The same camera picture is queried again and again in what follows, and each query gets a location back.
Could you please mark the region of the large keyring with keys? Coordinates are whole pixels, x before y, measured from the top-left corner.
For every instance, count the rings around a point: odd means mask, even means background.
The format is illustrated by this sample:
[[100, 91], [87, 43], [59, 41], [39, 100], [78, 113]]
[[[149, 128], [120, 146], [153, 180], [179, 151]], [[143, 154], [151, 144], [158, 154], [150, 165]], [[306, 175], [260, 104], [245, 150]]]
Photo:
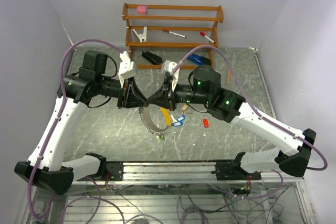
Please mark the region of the large keyring with keys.
[[172, 120], [167, 109], [160, 107], [159, 112], [161, 113], [164, 123], [160, 122], [158, 115], [154, 118], [152, 117], [149, 107], [139, 108], [140, 119], [145, 128], [158, 140], [165, 141], [165, 133], [172, 125]]

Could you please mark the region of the red key tag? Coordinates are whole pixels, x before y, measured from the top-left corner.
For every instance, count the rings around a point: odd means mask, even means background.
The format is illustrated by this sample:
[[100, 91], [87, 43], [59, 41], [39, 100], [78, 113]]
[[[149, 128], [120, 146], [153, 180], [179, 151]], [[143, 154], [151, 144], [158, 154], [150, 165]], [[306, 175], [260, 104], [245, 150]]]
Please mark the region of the red key tag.
[[209, 127], [209, 122], [208, 122], [208, 120], [207, 120], [206, 118], [203, 118], [203, 119], [202, 119], [202, 125], [203, 125], [203, 127], [205, 127], [205, 128], [208, 128], [208, 127]]

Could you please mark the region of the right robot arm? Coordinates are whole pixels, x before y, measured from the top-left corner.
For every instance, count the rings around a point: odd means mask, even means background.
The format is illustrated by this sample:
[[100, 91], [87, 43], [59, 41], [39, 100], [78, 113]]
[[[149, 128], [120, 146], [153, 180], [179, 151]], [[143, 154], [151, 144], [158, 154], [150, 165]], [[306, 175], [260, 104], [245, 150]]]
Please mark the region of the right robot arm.
[[253, 110], [244, 97], [222, 88], [221, 76], [211, 66], [198, 66], [192, 76], [192, 85], [184, 85], [174, 83], [173, 77], [166, 73], [162, 86], [147, 102], [171, 111], [178, 103], [202, 104], [212, 117], [244, 127], [275, 146], [258, 153], [238, 153], [227, 169], [236, 179], [271, 169], [279, 169], [293, 177], [305, 174], [316, 138], [315, 131], [294, 129]]

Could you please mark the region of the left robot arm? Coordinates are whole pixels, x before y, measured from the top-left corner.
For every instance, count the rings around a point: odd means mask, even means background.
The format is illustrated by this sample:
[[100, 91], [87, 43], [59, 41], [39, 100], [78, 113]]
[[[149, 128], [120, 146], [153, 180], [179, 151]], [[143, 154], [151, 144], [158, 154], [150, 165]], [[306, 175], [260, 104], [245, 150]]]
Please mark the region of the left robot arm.
[[108, 55], [88, 50], [77, 73], [62, 78], [54, 112], [37, 147], [15, 173], [28, 182], [56, 195], [64, 195], [74, 181], [86, 176], [102, 180], [107, 175], [107, 159], [89, 152], [82, 158], [64, 162], [66, 146], [74, 123], [90, 108], [98, 95], [117, 98], [119, 108], [145, 106], [145, 97], [135, 84], [137, 67], [126, 51], [120, 53], [118, 78], [105, 76]]

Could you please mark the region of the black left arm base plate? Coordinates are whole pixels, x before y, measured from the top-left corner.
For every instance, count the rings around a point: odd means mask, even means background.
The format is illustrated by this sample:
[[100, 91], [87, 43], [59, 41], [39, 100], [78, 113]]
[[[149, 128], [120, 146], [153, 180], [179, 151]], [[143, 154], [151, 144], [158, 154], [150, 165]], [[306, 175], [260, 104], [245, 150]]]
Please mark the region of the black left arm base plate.
[[122, 181], [124, 166], [122, 162], [107, 162], [107, 178], [110, 181]]

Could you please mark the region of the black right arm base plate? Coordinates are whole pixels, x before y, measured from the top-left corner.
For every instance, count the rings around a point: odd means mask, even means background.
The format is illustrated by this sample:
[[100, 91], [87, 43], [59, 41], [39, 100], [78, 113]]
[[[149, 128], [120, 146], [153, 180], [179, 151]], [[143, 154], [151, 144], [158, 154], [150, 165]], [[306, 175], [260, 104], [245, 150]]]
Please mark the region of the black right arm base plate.
[[221, 180], [261, 180], [260, 172], [247, 173], [242, 170], [233, 160], [224, 160], [215, 163], [215, 170], [211, 174]]

